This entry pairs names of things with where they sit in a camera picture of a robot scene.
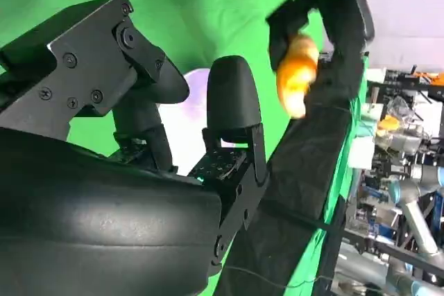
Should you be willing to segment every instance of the clear plastic bag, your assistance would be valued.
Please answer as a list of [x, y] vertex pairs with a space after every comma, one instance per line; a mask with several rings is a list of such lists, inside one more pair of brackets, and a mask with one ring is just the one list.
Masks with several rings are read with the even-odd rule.
[[390, 114], [404, 123], [409, 123], [415, 116], [415, 112], [410, 109], [407, 102], [400, 96], [396, 96], [388, 102], [387, 114]]

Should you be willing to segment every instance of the green backdrop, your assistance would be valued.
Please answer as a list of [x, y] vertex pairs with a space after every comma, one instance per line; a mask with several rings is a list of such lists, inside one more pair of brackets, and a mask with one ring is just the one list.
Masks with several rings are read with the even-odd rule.
[[[83, 1], [88, 0], [1, 0], [0, 46], [62, 8]], [[247, 59], [259, 93], [267, 157], [289, 120], [275, 90], [265, 22], [266, 16], [283, 1], [131, 0], [136, 27], [152, 43], [162, 47], [183, 73], [209, 67], [214, 59], [223, 55], [242, 55]], [[321, 18], [314, 13], [310, 22], [307, 32], [321, 46]], [[75, 119], [71, 125], [71, 142], [103, 154], [110, 154], [117, 148], [112, 138], [114, 125], [110, 115], [102, 119]], [[211, 279], [205, 295], [212, 294], [216, 281], [217, 277]]]

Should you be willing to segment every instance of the orange toy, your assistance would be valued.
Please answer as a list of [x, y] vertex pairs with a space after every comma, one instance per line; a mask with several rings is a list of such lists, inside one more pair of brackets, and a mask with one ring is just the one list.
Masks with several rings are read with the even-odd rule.
[[276, 71], [279, 100], [292, 118], [305, 116], [304, 97], [316, 79], [319, 50], [306, 35], [295, 36]]

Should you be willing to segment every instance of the mounting hole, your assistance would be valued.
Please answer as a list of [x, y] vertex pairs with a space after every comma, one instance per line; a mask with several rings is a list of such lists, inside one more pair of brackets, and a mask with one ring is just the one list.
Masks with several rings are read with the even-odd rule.
[[242, 194], [242, 190], [243, 190], [243, 188], [242, 188], [242, 184], [239, 184], [239, 185], [237, 186], [237, 189], [236, 189], [236, 192], [237, 192], [237, 195], [238, 195], [238, 196]]

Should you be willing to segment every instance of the black metal bracket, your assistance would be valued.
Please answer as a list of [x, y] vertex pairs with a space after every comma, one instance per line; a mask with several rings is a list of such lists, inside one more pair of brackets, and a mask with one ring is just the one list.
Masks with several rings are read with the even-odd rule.
[[[214, 275], [221, 270], [221, 261], [231, 240], [242, 227], [248, 228], [266, 187], [264, 131], [262, 124], [237, 130], [203, 130], [207, 152], [189, 176], [216, 191], [223, 203], [219, 236], [214, 246], [212, 268]], [[244, 142], [247, 148], [224, 148], [226, 142]]]
[[131, 22], [129, 0], [65, 8], [0, 49], [0, 126], [65, 140], [75, 116], [104, 116], [130, 89], [152, 103], [189, 88]]

